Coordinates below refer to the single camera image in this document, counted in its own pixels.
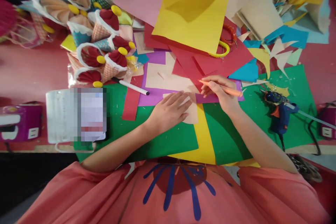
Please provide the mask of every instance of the pink device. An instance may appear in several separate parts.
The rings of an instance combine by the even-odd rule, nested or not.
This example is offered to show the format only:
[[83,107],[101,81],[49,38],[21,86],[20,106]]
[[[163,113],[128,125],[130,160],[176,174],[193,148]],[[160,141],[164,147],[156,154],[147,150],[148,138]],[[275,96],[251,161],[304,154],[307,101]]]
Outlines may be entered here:
[[4,107],[0,115],[0,142],[24,142],[40,137],[41,118],[40,104]]

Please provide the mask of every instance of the hand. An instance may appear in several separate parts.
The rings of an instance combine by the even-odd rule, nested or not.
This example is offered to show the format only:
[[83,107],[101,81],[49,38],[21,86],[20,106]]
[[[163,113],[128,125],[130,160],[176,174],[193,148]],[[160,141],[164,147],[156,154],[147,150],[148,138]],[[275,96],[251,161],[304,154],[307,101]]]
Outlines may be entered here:
[[235,112],[239,111],[241,108],[238,103],[238,98],[227,94],[219,86],[226,86],[232,89],[236,89],[236,84],[221,75],[212,75],[202,78],[203,81],[208,81],[209,86],[203,85],[201,94],[206,98],[208,95],[215,93],[219,98],[220,106],[223,111],[229,116],[233,115]]
[[147,121],[144,122],[154,137],[173,128],[189,115],[185,111],[190,107],[192,101],[189,100],[181,105],[188,96],[189,93],[183,91],[171,93],[155,106]]

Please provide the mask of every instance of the green paper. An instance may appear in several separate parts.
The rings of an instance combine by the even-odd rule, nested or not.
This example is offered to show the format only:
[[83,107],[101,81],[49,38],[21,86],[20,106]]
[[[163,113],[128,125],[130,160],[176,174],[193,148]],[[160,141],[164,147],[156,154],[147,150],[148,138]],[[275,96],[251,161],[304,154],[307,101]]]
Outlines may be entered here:
[[[304,72],[303,65],[286,68],[289,77],[287,79],[280,70],[274,71],[271,72],[270,82],[280,88],[289,87],[288,99],[296,103],[300,110],[315,117],[316,107]],[[261,74],[258,79],[265,78],[266,74]],[[264,101],[264,95],[259,89],[263,89],[263,87],[261,85],[246,87],[245,101],[241,101],[239,104],[246,114],[281,147],[279,137],[269,129],[271,125],[270,114],[275,110],[275,106]],[[242,138],[219,104],[210,103],[203,104],[203,106],[215,150],[216,163],[223,165],[251,158],[252,156]],[[290,116],[288,130],[283,136],[286,149],[313,143],[307,128],[309,122],[310,119],[300,114]],[[318,135],[316,122],[312,124],[311,128],[317,140],[323,139]]]
[[[98,143],[97,150],[126,135],[145,122],[154,109],[154,106],[138,107],[135,121],[122,120],[127,88],[119,84],[104,87],[107,93],[107,117],[110,121],[110,127],[108,128],[109,138],[105,142]],[[75,150],[92,150],[92,144],[74,142],[74,148]],[[125,162],[152,159],[195,149],[198,149],[198,143],[194,125],[182,122],[140,147]],[[91,153],[77,153],[80,162],[90,155]]]

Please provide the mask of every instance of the pink shirt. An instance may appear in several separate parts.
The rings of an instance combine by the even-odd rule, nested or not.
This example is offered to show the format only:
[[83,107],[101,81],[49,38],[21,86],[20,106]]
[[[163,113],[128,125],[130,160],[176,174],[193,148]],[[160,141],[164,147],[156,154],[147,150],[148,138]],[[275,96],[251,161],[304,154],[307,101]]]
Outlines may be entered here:
[[328,223],[299,174],[244,167],[239,186],[221,166],[148,160],[96,174],[75,162],[58,173],[18,221],[96,223]]

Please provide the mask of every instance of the orange pencil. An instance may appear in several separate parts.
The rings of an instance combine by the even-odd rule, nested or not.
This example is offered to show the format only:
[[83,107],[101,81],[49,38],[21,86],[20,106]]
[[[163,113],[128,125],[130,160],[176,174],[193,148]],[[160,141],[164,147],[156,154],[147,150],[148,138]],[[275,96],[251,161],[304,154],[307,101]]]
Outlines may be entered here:
[[[207,85],[209,86],[209,82],[206,82],[204,80],[198,80],[199,82],[203,83],[204,85]],[[233,96],[237,96],[237,97],[242,97],[243,96],[243,93],[240,92],[239,90],[236,90],[236,89],[232,89],[232,88],[229,88],[229,87],[225,87],[225,86],[222,86],[220,85],[220,87],[223,89],[223,91],[229,95],[233,95]]]

